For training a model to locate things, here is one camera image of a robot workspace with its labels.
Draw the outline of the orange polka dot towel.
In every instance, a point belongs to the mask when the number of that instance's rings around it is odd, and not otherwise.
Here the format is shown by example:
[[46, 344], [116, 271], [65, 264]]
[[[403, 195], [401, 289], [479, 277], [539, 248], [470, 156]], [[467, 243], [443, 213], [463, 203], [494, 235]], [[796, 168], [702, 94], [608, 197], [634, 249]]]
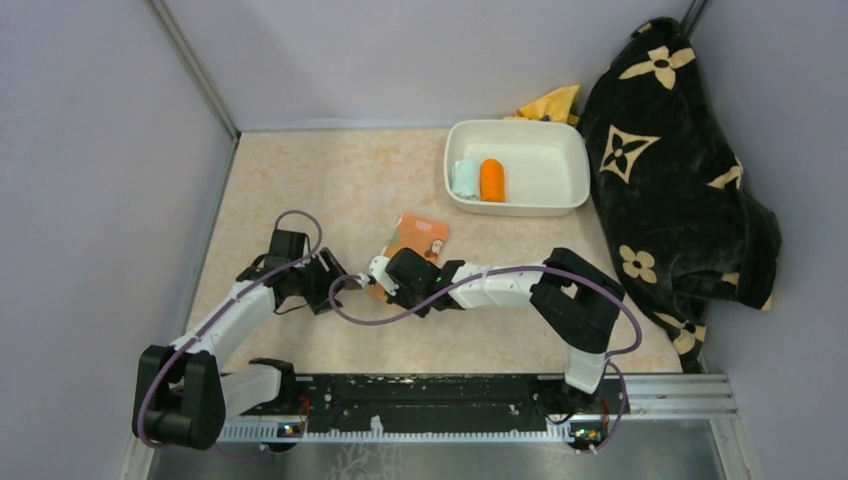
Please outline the orange polka dot towel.
[[409, 248], [438, 267], [440, 253], [449, 235], [450, 228], [446, 223], [404, 213], [379, 255], [391, 259], [400, 250]]

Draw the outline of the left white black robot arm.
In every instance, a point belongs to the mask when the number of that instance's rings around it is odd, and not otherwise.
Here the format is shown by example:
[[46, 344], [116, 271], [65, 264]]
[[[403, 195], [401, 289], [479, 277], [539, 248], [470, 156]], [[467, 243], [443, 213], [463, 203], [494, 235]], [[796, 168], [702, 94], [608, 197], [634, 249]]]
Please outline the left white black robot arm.
[[277, 229], [266, 253], [237, 275], [200, 324], [139, 358], [133, 434], [157, 447], [207, 450], [225, 424], [256, 409], [301, 411], [304, 397], [291, 363], [257, 358], [237, 372], [224, 365], [248, 335], [289, 298], [319, 315], [330, 310], [330, 286], [346, 271], [327, 247], [313, 251], [307, 234]]

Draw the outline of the plain bright orange towel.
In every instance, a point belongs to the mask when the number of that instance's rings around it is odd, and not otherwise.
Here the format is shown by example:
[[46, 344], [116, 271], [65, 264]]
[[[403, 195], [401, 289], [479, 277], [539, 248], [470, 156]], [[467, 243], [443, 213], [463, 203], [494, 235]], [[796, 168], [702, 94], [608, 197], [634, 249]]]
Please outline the plain bright orange towel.
[[504, 203], [506, 201], [505, 170], [495, 158], [484, 160], [480, 166], [480, 199], [484, 202]]

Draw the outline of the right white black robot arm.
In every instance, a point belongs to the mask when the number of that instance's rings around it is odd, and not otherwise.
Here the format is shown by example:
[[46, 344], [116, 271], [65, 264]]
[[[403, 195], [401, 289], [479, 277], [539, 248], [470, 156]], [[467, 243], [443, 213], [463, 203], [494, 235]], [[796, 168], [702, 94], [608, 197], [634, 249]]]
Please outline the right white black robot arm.
[[563, 398], [576, 412], [602, 398], [606, 354], [625, 291], [610, 276], [566, 248], [518, 266], [451, 260], [437, 266], [410, 248], [377, 256], [367, 268], [390, 304], [424, 317], [430, 311], [483, 307], [535, 310], [568, 346]]

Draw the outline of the light mint green towel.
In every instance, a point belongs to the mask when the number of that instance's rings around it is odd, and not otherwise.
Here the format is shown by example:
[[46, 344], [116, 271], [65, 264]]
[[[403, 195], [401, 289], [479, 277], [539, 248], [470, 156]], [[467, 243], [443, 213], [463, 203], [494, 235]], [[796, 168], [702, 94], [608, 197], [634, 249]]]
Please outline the light mint green towel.
[[467, 201], [480, 199], [480, 169], [479, 159], [465, 158], [455, 162], [451, 169], [452, 193]]

